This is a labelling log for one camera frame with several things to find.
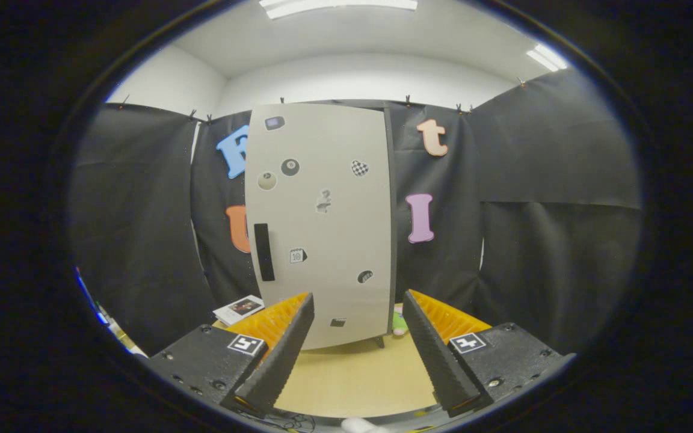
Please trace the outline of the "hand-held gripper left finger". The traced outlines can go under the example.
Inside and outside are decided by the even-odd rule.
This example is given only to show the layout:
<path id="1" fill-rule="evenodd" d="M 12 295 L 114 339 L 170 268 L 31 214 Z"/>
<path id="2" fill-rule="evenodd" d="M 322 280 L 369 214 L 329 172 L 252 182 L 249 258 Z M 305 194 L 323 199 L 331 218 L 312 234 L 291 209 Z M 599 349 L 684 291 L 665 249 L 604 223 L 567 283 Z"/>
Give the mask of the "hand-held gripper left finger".
<path id="1" fill-rule="evenodd" d="M 146 366 L 217 410 L 266 417 L 273 411 L 310 331 L 313 294 L 303 292 L 230 327 L 202 324 Z"/>

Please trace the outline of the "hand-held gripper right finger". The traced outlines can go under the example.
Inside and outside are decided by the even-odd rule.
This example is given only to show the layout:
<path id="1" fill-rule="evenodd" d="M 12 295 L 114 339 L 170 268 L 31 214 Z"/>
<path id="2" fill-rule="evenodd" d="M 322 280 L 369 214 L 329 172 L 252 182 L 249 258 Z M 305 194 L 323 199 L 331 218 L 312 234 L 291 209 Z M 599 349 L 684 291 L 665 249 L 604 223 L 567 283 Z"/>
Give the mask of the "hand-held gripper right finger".
<path id="1" fill-rule="evenodd" d="M 489 325 L 415 290 L 404 294 L 402 313 L 436 401 L 450 417 L 529 391 L 575 358 L 513 322 Z"/>

